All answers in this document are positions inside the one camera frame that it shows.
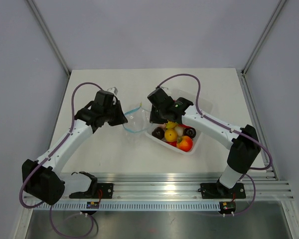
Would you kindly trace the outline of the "yellow orange fruit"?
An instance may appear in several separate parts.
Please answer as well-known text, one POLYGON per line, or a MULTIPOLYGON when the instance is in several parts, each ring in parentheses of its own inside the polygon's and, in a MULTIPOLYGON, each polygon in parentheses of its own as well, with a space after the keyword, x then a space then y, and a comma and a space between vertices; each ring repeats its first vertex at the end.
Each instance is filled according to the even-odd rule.
POLYGON ((167 142, 175 142, 177 141, 178 134, 174 129, 167 129, 164 133, 164 138, 167 142))

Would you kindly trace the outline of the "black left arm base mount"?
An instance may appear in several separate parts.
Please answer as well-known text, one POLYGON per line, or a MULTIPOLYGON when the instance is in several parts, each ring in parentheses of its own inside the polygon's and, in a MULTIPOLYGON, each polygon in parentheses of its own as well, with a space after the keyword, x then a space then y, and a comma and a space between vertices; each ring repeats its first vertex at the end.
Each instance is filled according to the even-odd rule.
POLYGON ((96 183, 85 192, 74 192, 69 195, 70 199, 111 199, 113 197, 113 183, 96 183))

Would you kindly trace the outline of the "clear zip top bag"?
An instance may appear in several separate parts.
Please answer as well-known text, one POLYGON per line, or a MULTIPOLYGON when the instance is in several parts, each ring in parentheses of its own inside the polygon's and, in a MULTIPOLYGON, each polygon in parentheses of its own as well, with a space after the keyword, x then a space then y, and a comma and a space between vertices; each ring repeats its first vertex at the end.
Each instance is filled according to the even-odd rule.
POLYGON ((127 141, 130 143, 137 142, 141 135, 145 133, 151 126, 150 110, 145 108, 142 102, 131 105, 129 110, 124 113, 128 122, 123 124, 127 141))

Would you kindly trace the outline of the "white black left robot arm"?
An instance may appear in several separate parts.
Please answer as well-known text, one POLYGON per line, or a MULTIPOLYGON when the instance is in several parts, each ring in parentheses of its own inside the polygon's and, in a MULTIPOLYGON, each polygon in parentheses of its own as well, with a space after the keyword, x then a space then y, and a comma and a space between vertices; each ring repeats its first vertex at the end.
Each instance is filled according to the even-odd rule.
POLYGON ((128 122, 117 93, 116 87, 99 90, 94 100, 73 116, 69 130, 52 147, 36 160, 23 163, 21 192, 49 205, 59 201, 65 191, 60 173, 78 147, 105 123, 116 126, 128 122))

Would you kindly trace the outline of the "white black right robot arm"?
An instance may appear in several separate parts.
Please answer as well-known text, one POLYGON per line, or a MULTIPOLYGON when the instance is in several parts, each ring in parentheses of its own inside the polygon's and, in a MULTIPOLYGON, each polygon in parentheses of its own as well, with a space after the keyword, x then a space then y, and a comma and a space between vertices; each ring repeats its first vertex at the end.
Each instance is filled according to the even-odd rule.
POLYGON ((195 102, 183 97, 175 100, 160 87, 148 95, 148 100, 151 122, 172 121, 193 127, 229 150, 227 166, 215 183, 216 193, 211 196, 225 198, 232 194, 237 181, 249 171, 260 153, 255 128, 227 124, 200 109, 198 99, 195 102))

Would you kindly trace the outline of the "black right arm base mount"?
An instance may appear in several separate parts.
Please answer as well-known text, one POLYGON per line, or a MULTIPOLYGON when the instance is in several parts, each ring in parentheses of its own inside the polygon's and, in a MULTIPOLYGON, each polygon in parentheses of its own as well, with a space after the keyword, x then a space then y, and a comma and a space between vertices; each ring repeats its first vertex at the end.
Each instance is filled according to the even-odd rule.
POLYGON ((236 183, 233 188, 228 189, 216 183, 201 183, 197 190, 203 199, 246 199, 243 183, 236 183))

